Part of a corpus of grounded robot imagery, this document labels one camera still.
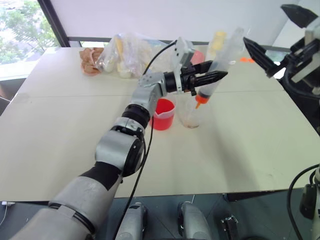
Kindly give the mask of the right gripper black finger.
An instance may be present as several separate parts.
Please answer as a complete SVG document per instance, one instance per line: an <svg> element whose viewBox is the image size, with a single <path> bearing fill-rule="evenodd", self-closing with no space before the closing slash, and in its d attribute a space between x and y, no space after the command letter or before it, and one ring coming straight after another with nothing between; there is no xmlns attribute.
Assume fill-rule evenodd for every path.
<svg viewBox="0 0 320 240"><path fill-rule="evenodd" d="M318 15L311 10L296 4L282 4L280 8L287 17L300 28L306 28L318 17Z"/></svg>
<svg viewBox="0 0 320 240"><path fill-rule="evenodd" d="M246 37L243 37L243 43L250 57L265 71L268 78L280 71L279 66L266 55L265 48Z"/></svg>

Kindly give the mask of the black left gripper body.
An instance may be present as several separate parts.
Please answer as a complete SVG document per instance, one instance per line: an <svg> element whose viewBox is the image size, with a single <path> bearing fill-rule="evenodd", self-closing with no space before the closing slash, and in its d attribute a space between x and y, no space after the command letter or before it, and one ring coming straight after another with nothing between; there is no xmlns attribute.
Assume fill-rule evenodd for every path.
<svg viewBox="0 0 320 240"><path fill-rule="evenodd" d="M191 96L195 96L197 94L195 82L197 78L195 76L196 70L193 65L189 65L188 67L183 67L181 69L181 86L182 91L184 93L190 92Z"/></svg>

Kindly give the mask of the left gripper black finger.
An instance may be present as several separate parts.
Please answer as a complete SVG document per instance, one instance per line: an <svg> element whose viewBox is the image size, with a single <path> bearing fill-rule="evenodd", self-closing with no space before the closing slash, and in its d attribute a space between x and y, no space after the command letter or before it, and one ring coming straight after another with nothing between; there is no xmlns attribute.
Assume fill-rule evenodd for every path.
<svg viewBox="0 0 320 240"><path fill-rule="evenodd" d="M227 71L212 71L207 72L205 75L197 76L194 86L201 87L212 83L216 83L223 79L228 74Z"/></svg>
<svg viewBox="0 0 320 240"><path fill-rule="evenodd" d="M211 65L212 65L212 60L208 60L205 62L201 62L198 64L193 65L195 74L205 74L209 71Z"/></svg>

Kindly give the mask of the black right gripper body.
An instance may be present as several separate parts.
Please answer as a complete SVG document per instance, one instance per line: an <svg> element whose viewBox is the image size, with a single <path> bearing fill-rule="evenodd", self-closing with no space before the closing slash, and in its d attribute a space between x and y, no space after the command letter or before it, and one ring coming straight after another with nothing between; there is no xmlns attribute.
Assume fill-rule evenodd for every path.
<svg viewBox="0 0 320 240"><path fill-rule="evenodd" d="M291 48L290 53L284 56L277 66L277 71L282 69L289 70L292 75L296 75L312 62L313 56L320 50L320 40L314 39L310 43L305 43L301 38Z"/></svg>

